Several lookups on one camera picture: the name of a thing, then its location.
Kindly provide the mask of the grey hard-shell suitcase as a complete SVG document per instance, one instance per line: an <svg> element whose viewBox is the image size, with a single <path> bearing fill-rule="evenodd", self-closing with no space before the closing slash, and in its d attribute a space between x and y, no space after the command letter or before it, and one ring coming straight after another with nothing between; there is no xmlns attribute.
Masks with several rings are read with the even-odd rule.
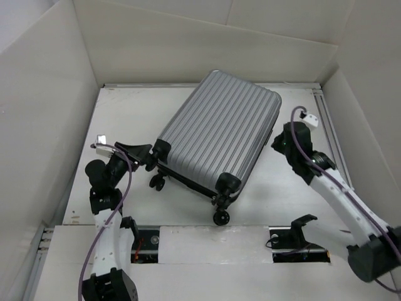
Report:
<svg viewBox="0 0 401 301"><path fill-rule="evenodd" d="M228 207L247 183L279 116L281 95L222 70L211 70L161 131L148 171L161 191L170 176L210 198L213 222L230 221Z"/></svg>

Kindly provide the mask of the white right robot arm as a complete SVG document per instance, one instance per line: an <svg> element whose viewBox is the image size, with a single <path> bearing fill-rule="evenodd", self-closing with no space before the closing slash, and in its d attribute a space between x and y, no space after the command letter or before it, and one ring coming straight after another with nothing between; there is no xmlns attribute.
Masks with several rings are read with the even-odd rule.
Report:
<svg viewBox="0 0 401 301"><path fill-rule="evenodd" d="M348 228L337 230L312 214L291 222L289 238L302 248L314 243L348 262L363 282L378 279L400 266L400 228L374 214L342 178L335 163L313 150L311 131L302 122L287 122L271 147L284 155L296 175L317 192Z"/></svg>

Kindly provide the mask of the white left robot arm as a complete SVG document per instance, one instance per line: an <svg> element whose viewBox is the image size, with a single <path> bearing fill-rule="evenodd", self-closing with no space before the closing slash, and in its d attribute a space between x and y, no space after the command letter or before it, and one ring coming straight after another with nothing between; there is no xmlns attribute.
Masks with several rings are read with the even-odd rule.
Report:
<svg viewBox="0 0 401 301"><path fill-rule="evenodd" d="M95 142L92 148L104 152L109 161L96 159L85 167L96 235L80 272L78 300L138 300L128 269L140 234L135 220L123 215L128 192L117 185L124 175L131 176L148 163L152 146Z"/></svg>

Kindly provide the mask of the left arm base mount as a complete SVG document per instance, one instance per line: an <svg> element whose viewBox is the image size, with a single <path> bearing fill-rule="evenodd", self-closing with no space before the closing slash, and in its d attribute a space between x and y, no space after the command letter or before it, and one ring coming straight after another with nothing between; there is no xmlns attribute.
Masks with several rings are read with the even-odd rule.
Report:
<svg viewBox="0 0 401 301"><path fill-rule="evenodd" d="M148 264L159 262L160 227L139 226L131 252L131 263Z"/></svg>

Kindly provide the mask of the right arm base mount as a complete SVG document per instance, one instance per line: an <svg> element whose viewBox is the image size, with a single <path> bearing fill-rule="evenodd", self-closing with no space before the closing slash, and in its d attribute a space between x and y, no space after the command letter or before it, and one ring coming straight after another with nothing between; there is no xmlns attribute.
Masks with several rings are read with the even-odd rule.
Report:
<svg viewBox="0 0 401 301"><path fill-rule="evenodd" d="M317 220L312 214L295 219L289 226L270 226L265 247L272 251L273 263L331 263L324 248L305 240L302 227Z"/></svg>

